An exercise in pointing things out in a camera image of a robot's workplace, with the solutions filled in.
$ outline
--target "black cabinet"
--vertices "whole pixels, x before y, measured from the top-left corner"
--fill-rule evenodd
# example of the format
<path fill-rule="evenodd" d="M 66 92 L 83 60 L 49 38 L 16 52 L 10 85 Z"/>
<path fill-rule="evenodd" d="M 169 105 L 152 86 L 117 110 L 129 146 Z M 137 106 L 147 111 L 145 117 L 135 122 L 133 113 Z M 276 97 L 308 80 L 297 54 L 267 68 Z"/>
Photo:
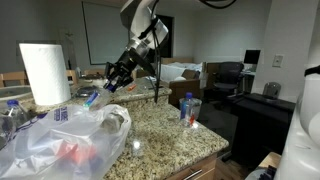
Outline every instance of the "black cabinet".
<path fill-rule="evenodd" d="M 294 103 L 267 101 L 262 95 L 249 94 L 233 104 L 238 116 L 232 159 L 256 167 L 269 152 L 282 154 Z"/>

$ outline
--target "power outlet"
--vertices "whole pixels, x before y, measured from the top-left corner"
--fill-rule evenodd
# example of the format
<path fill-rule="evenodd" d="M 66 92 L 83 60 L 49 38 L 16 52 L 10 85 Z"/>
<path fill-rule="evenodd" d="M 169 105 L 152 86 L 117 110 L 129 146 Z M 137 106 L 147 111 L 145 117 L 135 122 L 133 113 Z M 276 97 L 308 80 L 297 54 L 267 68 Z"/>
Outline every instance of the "power outlet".
<path fill-rule="evenodd" d="M 281 64 L 282 64 L 283 57 L 284 57 L 284 55 L 282 55 L 282 54 L 276 54 L 274 56 L 272 67 L 279 67 L 280 68 Z"/>

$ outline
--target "computer monitor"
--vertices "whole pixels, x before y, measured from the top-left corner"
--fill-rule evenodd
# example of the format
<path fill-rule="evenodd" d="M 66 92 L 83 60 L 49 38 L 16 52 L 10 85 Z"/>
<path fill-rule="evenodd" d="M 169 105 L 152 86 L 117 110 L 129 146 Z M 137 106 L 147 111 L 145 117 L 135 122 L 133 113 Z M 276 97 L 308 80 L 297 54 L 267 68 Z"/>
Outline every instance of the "computer monitor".
<path fill-rule="evenodd" d="M 244 64 L 258 64 L 260 50 L 247 50 L 244 56 Z"/>

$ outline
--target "plastic bag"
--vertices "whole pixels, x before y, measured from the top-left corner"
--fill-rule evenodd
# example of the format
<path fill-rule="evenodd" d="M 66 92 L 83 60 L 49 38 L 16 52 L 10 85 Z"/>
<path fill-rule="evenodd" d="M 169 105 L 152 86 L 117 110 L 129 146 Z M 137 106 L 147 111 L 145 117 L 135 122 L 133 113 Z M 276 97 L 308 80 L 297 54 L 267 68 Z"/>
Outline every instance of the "plastic bag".
<path fill-rule="evenodd" d="M 19 127 L 0 151 L 0 179 L 102 179 L 124 150 L 127 109 L 68 106 Z"/>

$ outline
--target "cabinet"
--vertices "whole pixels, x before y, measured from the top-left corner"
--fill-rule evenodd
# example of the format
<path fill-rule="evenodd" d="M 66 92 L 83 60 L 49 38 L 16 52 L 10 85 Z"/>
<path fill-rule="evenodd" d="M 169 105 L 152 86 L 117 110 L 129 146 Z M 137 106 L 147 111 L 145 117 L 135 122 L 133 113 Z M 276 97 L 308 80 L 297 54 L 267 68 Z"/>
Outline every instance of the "cabinet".
<path fill-rule="evenodd" d="M 213 180 L 214 169 L 216 165 L 217 154 L 211 155 L 196 164 L 170 176 L 168 180 L 176 179 L 197 179 L 197 180 Z"/>

